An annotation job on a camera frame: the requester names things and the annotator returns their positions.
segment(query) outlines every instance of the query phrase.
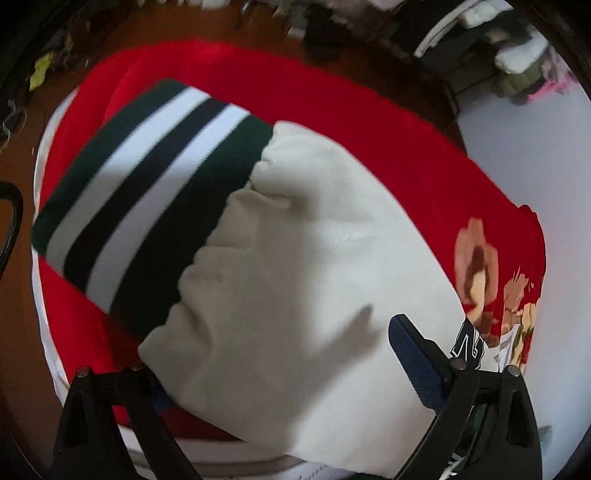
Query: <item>clothing pile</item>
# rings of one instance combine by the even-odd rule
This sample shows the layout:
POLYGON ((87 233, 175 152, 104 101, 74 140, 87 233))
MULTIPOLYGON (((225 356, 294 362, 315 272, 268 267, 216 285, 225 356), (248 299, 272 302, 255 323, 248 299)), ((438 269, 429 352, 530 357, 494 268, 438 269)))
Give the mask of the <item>clothing pile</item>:
POLYGON ((468 368, 525 369, 545 272, 537 217, 411 112, 195 41, 122 51, 70 102, 32 230, 67 378, 127 367, 139 347, 184 409, 174 435, 196 435, 190 412, 392 478, 433 412, 390 348, 390 318, 405 313, 468 368))
POLYGON ((495 77, 495 90, 516 103, 565 93, 576 83, 544 36, 504 0, 408 0, 396 18, 401 25, 392 41, 450 83, 477 64, 480 80, 495 77))

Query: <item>white fabric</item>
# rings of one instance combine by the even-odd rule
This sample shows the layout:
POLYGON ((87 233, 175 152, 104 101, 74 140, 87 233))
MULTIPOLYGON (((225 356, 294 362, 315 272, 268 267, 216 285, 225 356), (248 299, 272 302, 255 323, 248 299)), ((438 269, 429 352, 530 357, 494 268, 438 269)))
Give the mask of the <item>white fabric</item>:
MULTIPOLYGON (((33 175, 33 203, 35 205, 33 219, 37 218, 39 213, 41 185, 43 183, 45 165, 47 164, 47 158, 49 156, 51 144, 53 143, 53 137, 55 137, 57 127, 60 126, 61 119, 64 118, 64 115, 74 100, 77 92, 78 89, 75 89, 59 104, 47 122, 45 131, 41 137, 41 142, 39 142, 37 162, 35 163, 35 173, 33 175)), ((45 302, 43 300, 43 289, 41 288, 41 277, 39 275, 39 257, 34 248, 31 248, 31 256, 33 259, 31 284, 33 285, 33 298, 35 300, 35 307, 37 308, 37 316, 39 317, 39 334, 41 336, 41 343, 43 344, 43 352, 45 353, 45 360, 51 374, 51 379, 53 380, 53 388, 56 391, 57 398, 59 398, 60 402, 64 404, 68 395, 68 379, 49 331, 49 322, 47 320, 45 302)))
POLYGON ((474 28, 507 10, 513 10, 513 7, 505 0, 483 0, 460 15, 458 21, 466 28, 474 28))
POLYGON ((49 240, 46 252, 47 263, 52 265, 59 275, 63 276, 66 255, 86 227, 87 220, 94 217, 154 145, 158 144, 197 105, 208 98, 209 95, 201 90, 185 89, 138 125, 113 152, 80 194, 49 240), (114 175, 114 170, 121 174, 114 175))
POLYGON ((523 45, 505 47, 495 57, 495 65, 503 72, 517 74, 525 72, 548 48, 548 40, 538 32, 531 32, 531 39, 523 45))
MULTIPOLYGON (((465 318, 456 292, 398 202, 333 141, 277 123, 251 183, 140 357, 176 402, 247 442, 391 478, 433 412, 389 320, 406 313, 449 352, 465 318)), ((482 365, 496 370, 492 356, 482 365)))
POLYGON ((513 352, 513 343, 515 337, 519 332, 520 325, 513 325, 513 328, 504 335, 501 335, 499 341, 499 351, 497 355, 497 363, 499 364, 499 370, 504 370, 507 365, 511 363, 511 354, 513 352))
MULTIPOLYGON (((66 97, 55 110, 49 122, 47 123, 47 127, 45 128, 43 137, 39 144, 33 180, 33 202, 35 206, 35 218, 37 217, 39 211, 41 185, 43 184, 43 177, 45 174, 49 151, 53 143, 53 138, 56 134, 57 128, 61 123, 61 120, 66 114, 68 107, 76 96, 77 91, 78 89, 75 89, 71 94, 69 94, 69 96, 66 97)), ((53 380, 56 396, 59 398, 60 402, 64 404, 70 385, 68 383, 66 371, 64 370, 60 355, 57 352, 49 330, 49 321, 43 299, 43 285, 41 283, 41 277, 39 273, 38 255, 34 249, 31 249, 31 253, 33 256, 31 283, 33 285, 33 296, 35 299, 35 306, 37 308, 37 316, 39 318, 41 344, 43 345, 45 359, 51 374, 51 378, 53 380)), ((134 431, 122 426, 119 426, 119 430, 121 431, 121 436, 127 449, 131 452, 142 453, 141 446, 139 445, 134 431)), ((229 465, 230 468, 235 468, 237 464, 245 464, 245 469, 248 470, 248 465, 250 463, 260 465, 260 462, 269 462, 269 468, 272 469, 274 468, 274 463, 272 460, 277 460, 283 457, 283 455, 277 451, 264 449, 245 442, 216 442, 212 440, 199 439, 176 439, 176 441, 180 449, 187 456, 189 461, 196 466, 197 469, 199 469, 203 464, 207 464, 208 466, 220 465, 221 468, 224 468, 224 465, 229 465)), ((136 465, 136 469, 138 473, 144 477, 155 478, 151 470, 143 466, 136 465)), ((318 463, 302 462, 295 467, 281 472, 276 472, 269 475, 261 475, 259 473, 255 477, 241 476, 241 478, 253 478, 253 480, 294 480, 300 477, 309 479, 314 478, 314 480, 341 480, 347 476, 350 476, 350 473, 340 469, 331 468, 318 463)))

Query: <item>clutter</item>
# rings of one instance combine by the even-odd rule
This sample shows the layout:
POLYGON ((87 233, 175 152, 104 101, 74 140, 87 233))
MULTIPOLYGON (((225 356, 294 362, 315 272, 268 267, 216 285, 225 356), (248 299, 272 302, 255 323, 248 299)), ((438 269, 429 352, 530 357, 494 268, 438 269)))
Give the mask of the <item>clutter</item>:
POLYGON ((496 89, 499 95, 512 97, 536 85, 543 78, 542 65, 546 58, 547 56, 542 55, 522 73, 500 75, 496 81, 496 89))
POLYGON ((341 49, 350 39, 350 31, 332 19, 332 10, 310 5, 306 10, 307 25, 304 49, 314 61, 326 63, 339 58, 341 49))
POLYGON ((29 80, 29 91, 32 92, 36 88, 40 87, 43 82, 45 82, 45 73, 47 72, 47 69, 50 67, 54 58, 55 54, 50 51, 35 62, 35 72, 33 75, 31 75, 29 80))
POLYGON ((570 67, 553 47, 550 48, 550 57, 545 60, 541 69, 545 84, 537 92, 528 95, 528 101, 530 102, 551 92, 564 95, 568 93, 573 85, 579 83, 570 67))
POLYGON ((507 10, 513 10, 513 7, 505 0, 483 0, 460 15, 458 22, 466 28, 474 28, 491 21, 507 10))
POLYGON ((497 68, 508 74, 525 72, 548 48, 548 40, 535 29, 531 29, 530 41, 523 45, 503 47, 495 56, 497 68))

